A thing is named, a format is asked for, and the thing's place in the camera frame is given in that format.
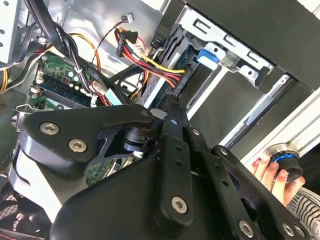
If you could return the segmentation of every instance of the black knob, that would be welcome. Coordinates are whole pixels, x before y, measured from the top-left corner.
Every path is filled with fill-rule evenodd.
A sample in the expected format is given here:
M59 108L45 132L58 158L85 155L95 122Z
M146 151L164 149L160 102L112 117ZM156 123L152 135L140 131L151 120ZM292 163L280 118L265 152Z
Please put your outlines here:
M292 182L302 175L303 170L298 163L299 153L293 146L290 146L287 143L277 144L270 147L264 154L270 157L269 164L272 162L277 162L279 164L276 176L282 169L285 169L288 172L287 182Z

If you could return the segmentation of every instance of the motherboard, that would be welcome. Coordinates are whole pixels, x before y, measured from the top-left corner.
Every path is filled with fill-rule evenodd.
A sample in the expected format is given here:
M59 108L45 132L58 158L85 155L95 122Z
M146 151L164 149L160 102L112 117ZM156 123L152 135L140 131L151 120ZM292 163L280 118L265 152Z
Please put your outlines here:
M30 88L33 107L44 110L89 108L92 95L82 88L74 67L53 53L42 56Z

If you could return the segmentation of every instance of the finger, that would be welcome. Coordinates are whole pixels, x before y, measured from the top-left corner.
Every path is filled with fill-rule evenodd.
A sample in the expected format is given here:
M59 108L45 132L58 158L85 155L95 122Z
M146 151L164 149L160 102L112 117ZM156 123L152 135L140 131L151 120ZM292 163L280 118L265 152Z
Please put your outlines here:
M282 203L284 203L285 198L285 187L288 179L288 172L282 169L275 179L274 186L272 189L272 194Z
M252 173L253 175L255 175L257 169L258 169L258 166L259 166L259 163L260 163L260 158L257 159L254 163L246 166L246 168L250 171L250 173Z
M267 167L267 169L264 172L264 175L262 177L261 183L269 190L271 191L272 182L275 178L275 175L278 171L279 164L277 162L273 162L270 164L270 166Z
M261 182L262 180L262 177L264 176L265 174L265 171L268 167L268 163L270 161L270 158L269 157L263 157L260 161L260 164L255 172L255 177Z
M287 205L291 202L294 196L297 194L299 189L306 183L306 180L303 176L299 177L298 179L289 182L285 186L285 201L284 203Z

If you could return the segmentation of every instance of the silver screw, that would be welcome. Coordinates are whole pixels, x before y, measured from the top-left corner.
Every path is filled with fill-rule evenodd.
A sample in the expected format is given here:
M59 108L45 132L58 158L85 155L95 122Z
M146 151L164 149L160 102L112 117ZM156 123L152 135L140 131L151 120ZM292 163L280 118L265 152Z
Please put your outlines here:
M239 221L239 227L241 232L244 233L248 238L252 239L254 237L254 231L251 226L244 220Z
M174 124L174 125L178 125L178 122L174 119L171 119L171 122Z
M59 132L58 125L52 122L45 122L40 125L41 132L48 134L48 135L55 135Z
M69 148L76 153L83 153L87 150L87 144L80 139L72 139L69 142Z
M145 117L149 117L149 114L146 111L141 111L140 113Z
M306 237L306 234L304 233L304 231L302 231L302 229L298 226L298 225L294 225L295 230L302 236L302 237Z
M171 200L172 207L180 214L185 214L188 210L186 202L178 196L174 196Z
M220 148L220 151L222 152L223 155L228 155L227 151L224 148Z
M200 135L200 132L199 132L197 129L195 129L195 128L192 130L192 132L193 132L195 135L198 135L198 136Z
M289 236L293 237L293 236L295 235L295 233L294 233L294 231L291 229L291 227L290 227L288 224L286 224L285 222L282 223L282 227L283 227L283 229L285 230L285 232L286 232Z

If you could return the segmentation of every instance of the blue ring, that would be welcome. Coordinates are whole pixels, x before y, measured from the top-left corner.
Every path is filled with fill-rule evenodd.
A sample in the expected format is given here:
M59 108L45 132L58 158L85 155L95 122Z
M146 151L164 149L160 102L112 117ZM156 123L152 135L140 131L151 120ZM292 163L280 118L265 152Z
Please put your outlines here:
M277 161L279 161L279 160L281 160L281 159L284 159L284 158L296 158L296 156L295 156L295 155L291 155L291 154L279 156L278 158L276 158L276 159L274 160L274 162L277 162Z

